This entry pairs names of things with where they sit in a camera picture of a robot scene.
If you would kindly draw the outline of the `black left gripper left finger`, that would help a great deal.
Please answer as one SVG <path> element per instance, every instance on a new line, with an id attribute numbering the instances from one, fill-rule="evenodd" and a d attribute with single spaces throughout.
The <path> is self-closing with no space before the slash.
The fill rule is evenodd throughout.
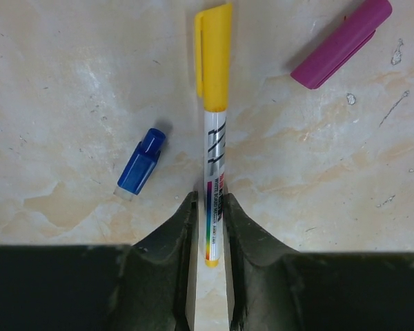
<path id="1" fill-rule="evenodd" d="M 0 330 L 192 330 L 198 197 L 136 244 L 0 245 Z"/>

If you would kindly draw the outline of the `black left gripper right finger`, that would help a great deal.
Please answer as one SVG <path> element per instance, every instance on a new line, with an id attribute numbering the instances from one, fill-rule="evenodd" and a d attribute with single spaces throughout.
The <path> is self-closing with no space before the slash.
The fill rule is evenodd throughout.
<path id="1" fill-rule="evenodd" d="M 231 330 L 414 330 L 414 252 L 298 252 L 224 198 Z"/>

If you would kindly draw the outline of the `yellow marker cap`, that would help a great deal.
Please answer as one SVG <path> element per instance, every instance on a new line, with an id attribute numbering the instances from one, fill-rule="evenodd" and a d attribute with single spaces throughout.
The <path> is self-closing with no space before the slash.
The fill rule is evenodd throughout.
<path id="1" fill-rule="evenodd" d="M 196 91 L 208 112 L 228 107 L 232 12 L 225 3 L 194 18 Z"/>

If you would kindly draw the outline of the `white yellow whiteboard marker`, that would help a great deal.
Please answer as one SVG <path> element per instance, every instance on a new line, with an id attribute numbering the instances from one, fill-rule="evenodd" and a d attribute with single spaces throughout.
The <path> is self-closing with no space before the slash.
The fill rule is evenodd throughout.
<path id="1" fill-rule="evenodd" d="M 223 244 L 227 109 L 204 109 L 204 261 L 209 268 L 218 266 Z"/>

